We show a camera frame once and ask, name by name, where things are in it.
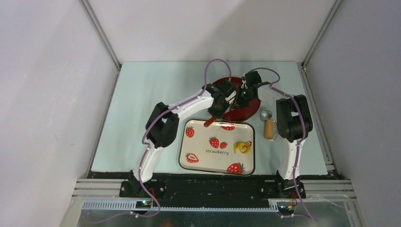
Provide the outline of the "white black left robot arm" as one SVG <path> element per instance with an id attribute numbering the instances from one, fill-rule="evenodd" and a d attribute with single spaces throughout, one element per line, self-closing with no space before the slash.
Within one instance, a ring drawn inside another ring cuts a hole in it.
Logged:
<path id="1" fill-rule="evenodd" d="M 184 120 L 201 110 L 215 119 L 221 119 L 229 110 L 236 96 L 236 88 L 230 80 L 224 80 L 219 85 L 206 84 L 202 89 L 180 103 L 166 105 L 158 103 L 146 124 L 142 144 L 146 146 L 138 166 L 133 170 L 136 180 L 131 185 L 131 191 L 138 197 L 144 197 L 149 192 L 149 183 L 154 167 L 161 151 L 170 146 L 177 136 L 180 120 Z"/>

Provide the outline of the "white strawberry rectangular tray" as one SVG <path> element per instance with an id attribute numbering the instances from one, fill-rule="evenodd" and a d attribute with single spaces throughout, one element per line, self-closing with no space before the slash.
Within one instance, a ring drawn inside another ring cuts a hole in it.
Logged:
<path id="1" fill-rule="evenodd" d="M 184 126 L 179 156 L 183 169 L 252 175 L 255 171 L 255 131 L 246 123 L 189 120 Z"/>

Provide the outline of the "wooden dough roller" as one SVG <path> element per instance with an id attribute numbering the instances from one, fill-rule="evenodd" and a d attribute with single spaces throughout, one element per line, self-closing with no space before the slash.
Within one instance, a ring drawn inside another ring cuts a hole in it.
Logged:
<path id="1" fill-rule="evenodd" d="M 277 124 L 273 119 L 265 120 L 263 137 L 267 140 L 274 141 L 279 135 Z"/>

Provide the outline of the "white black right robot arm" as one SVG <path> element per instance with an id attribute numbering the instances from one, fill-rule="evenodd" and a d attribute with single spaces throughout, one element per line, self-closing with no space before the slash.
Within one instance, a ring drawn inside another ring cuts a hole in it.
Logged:
<path id="1" fill-rule="evenodd" d="M 249 107 L 253 100 L 264 100 L 259 91 L 263 86 L 268 86 L 271 93 L 276 93 L 276 125 L 279 136 L 287 140 L 287 150 L 278 169 L 282 180 L 275 184 L 275 192 L 279 197 L 286 198 L 293 193 L 293 185 L 297 184 L 302 147 L 313 129 L 313 121 L 305 95 L 293 96 L 274 87 L 280 76 L 276 81 L 263 82 L 257 70 L 258 68 L 250 70 L 241 77 L 242 84 L 237 92 L 234 107 L 245 108 Z"/>

